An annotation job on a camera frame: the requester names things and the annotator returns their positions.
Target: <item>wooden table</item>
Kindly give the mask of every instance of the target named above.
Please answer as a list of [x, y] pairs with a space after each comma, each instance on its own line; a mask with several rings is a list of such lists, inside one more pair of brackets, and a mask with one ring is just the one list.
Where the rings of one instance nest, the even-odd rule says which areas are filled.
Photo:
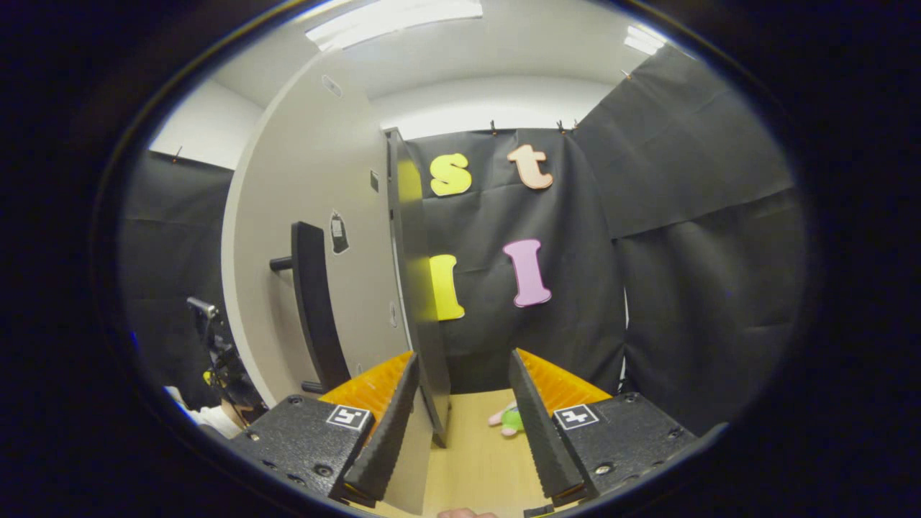
[[[511, 389], [450, 397], [448, 448], [432, 446], [428, 461], [423, 514], [469, 507], [494, 512], [498, 518], [521, 518], [525, 509], [550, 503], [523, 432], [505, 437], [486, 424], [515, 396]], [[379, 502], [375, 509], [355, 507], [388, 518], [418, 516]]]

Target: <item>ceiling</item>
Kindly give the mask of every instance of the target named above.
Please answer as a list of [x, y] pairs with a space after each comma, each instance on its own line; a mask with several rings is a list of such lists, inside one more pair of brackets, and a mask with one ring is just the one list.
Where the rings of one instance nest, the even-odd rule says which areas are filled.
[[[480, 19], [400, 30], [343, 51], [370, 99], [444, 81], [567, 77], [616, 85], [647, 56], [624, 45], [624, 14], [590, 0], [482, 0]], [[252, 45], [214, 79], [265, 107], [317, 47], [294, 20]]]

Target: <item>white door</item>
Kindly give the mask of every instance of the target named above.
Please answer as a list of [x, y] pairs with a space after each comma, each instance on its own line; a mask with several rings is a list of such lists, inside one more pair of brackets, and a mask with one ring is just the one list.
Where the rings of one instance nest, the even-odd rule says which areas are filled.
[[[409, 348], [391, 246], [387, 141], [340, 56], [317, 55], [275, 97], [227, 196], [221, 240], [227, 319], [269, 406], [301, 393], [302, 381], [317, 380], [292, 272], [269, 269], [271, 259], [291, 255], [296, 221], [325, 233], [332, 312], [351, 375]], [[414, 408], [385, 501], [419, 513], [432, 427], [420, 394]]]

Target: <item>black curtain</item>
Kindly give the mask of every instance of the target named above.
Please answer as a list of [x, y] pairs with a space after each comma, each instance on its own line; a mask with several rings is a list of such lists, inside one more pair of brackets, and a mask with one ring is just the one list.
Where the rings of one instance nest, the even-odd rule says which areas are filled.
[[[126, 188], [119, 229], [120, 282], [128, 322], [155, 379], [193, 408], [217, 405], [204, 383], [210, 360], [185, 300], [222, 314], [220, 239], [233, 171], [147, 151]], [[218, 330], [227, 339], [225, 324]]]
[[626, 288], [627, 378], [697, 434], [732, 419], [782, 358], [803, 290], [803, 215], [782, 149], [740, 93], [671, 47], [574, 140]]
[[[547, 189], [521, 182], [507, 154], [530, 144], [546, 154]], [[429, 252], [457, 257], [454, 283], [466, 314], [439, 323], [451, 390], [507, 388], [509, 353], [521, 347], [615, 391], [624, 351], [624, 289], [598, 186], [570, 134], [555, 130], [464, 132], [406, 143], [423, 173]], [[429, 186], [435, 157], [461, 153], [472, 186], [438, 197]], [[544, 286], [552, 298], [519, 308], [511, 259], [502, 247], [537, 239]]]

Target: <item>hand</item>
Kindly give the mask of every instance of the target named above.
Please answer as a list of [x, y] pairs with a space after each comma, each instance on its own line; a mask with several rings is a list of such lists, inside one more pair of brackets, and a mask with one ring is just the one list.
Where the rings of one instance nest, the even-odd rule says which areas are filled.
[[463, 509], [452, 509], [450, 511], [442, 511], [438, 514], [438, 518], [498, 518], [495, 514], [491, 512], [484, 512], [483, 514], [477, 514], [470, 510], [469, 507]]

